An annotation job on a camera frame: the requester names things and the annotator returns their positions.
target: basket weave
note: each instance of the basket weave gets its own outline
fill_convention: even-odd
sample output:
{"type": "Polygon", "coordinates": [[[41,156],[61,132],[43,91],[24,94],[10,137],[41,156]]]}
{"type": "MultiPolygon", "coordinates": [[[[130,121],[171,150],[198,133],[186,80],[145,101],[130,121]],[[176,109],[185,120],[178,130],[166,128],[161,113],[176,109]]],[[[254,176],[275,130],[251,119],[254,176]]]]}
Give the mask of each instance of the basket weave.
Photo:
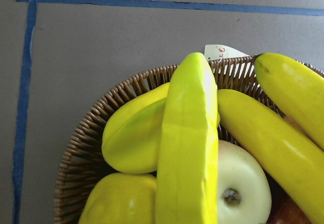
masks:
{"type": "MultiPolygon", "coordinates": [[[[209,61],[218,89],[243,92],[283,116],[258,85],[252,63],[251,57],[209,61]],[[242,71],[242,74],[235,74],[236,70],[242,71]]],[[[324,77],[323,72],[310,64],[304,65],[324,77]]],[[[136,96],[169,82],[177,67],[178,64],[156,67],[122,81],[104,94],[80,121],[59,165],[54,196],[55,224],[77,223],[95,184],[104,176],[116,172],[101,154],[102,134],[110,116],[136,96]]],[[[223,127],[218,128],[218,133],[219,139],[237,144],[223,127]]]]}

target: white tag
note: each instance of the white tag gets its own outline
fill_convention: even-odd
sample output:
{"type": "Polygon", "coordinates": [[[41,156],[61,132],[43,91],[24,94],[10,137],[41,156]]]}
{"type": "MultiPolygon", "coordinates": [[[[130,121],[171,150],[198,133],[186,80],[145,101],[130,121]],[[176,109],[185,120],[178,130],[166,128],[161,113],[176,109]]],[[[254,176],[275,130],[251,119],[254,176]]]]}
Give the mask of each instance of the white tag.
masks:
{"type": "MultiPolygon", "coordinates": [[[[235,58],[235,57],[245,57],[245,56],[249,56],[241,51],[238,51],[236,49],[233,49],[229,46],[224,46],[222,44],[207,44],[205,45],[205,53],[204,56],[206,58],[206,60],[222,60],[225,58],[235,58]]],[[[251,63],[247,64],[246,67],[246,71],[247,69],[253,65],[251,65],[251,63]]],[[[229,68],[229,74],[232,73],[233,70],[233,65],[231,65],[231,67],[229,68]]],[[[224,74],[226,74],[227,71],[227,65],[224,68],[224,74]]],[[[238,67],[236,67],[235,72],[234,72],[234,76],[236,76],[238,71],[238,67]]],[[[243,73],[243,67],[241,67],[241,70],[239,72],[239,77],[242,76],[243,73]]]]}
{"type": "Polygon", "coordinates": [[[245,57],[249,56],[241,51],[233,49],[222,44],[207,44],[205,45],[205,58],[209,60],[220,60],[225,58],[245,57]]]}

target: tabletop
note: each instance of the tabletop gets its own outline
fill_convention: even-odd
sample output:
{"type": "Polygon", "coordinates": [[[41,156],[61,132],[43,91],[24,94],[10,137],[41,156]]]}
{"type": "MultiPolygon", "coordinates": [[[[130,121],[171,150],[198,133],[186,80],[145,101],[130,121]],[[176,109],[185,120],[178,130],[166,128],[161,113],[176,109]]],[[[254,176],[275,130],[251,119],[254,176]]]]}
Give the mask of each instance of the tabletop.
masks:
{"type": "Polygon", "coordinates": [[[0,223],[52,223],[71,134],[105,92],[206,44],[324,71],[324,0],[0,0],[0,223]]]}

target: fruit basket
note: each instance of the fruit basket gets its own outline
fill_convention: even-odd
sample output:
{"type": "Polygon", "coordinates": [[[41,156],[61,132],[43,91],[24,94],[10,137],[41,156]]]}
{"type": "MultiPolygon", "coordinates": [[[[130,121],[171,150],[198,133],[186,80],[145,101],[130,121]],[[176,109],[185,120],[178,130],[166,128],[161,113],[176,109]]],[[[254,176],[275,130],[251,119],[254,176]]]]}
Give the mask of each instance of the fruit basket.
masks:
{"type": "MultiPolygon", "coordinates": [[[[209,65],[218,89],[243,92],[284,116],[259,86],[251,57],[211,60],[209,65]]],[[[324,77],[310,64],[304,65],[324,77]]],[[[177,67],[178,64],[161,66],[133,75],[106,92],[85,114],[73,132],[59,165],[54,195],[54,223],[77,223],[96,183],[116,172],[101,154],[102,134],[110,116],[136,96],[169,82],[177,67]]],[[[222,126],[219,126],[218,133],[219,139],[238,144],[222,126]]],[[[277,186],[271,177],[269,184],[274,193],[277,186]]]]}

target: blue painter's tape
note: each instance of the blue painter's tape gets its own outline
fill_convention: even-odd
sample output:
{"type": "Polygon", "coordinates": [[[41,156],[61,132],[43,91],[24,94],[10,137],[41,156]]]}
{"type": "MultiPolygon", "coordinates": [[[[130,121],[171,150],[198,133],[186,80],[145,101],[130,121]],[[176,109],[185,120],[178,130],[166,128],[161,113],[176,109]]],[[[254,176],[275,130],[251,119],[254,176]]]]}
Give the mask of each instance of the blue painter's tape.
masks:
{"type": "Polygon", "coordinates": [[[165,8],[165,9],[189,9],[204,11],[224,11],[224,12],[244,12],[244,13],[270,13],[289,14],[305,16],[324,16],[323,9],[308,8],[287,8],[270,6],[250,6],[232,4],[212,4],[212,3],[183,3],[172,1],[151,1],[151,0],[38,0],[39,3],[58,4],[93,4],[102,6],[117,7],[141,7],[141,8],[165,8]]]}
{"type": "Polygon", "coordinates": [[[27,129],[27,114],[29,101],[29,83],[31,75],[31,46],[32,35],[36,24],[37,0],[25,0],[29,2],[27,11],[27,25],[20,75],[19,99],[17,107],[16,136],[13,154],[12,180],[14,185],[14,211],[13,224],[19,223],[22,180],[24,173],[24,155],[27,129]]]}

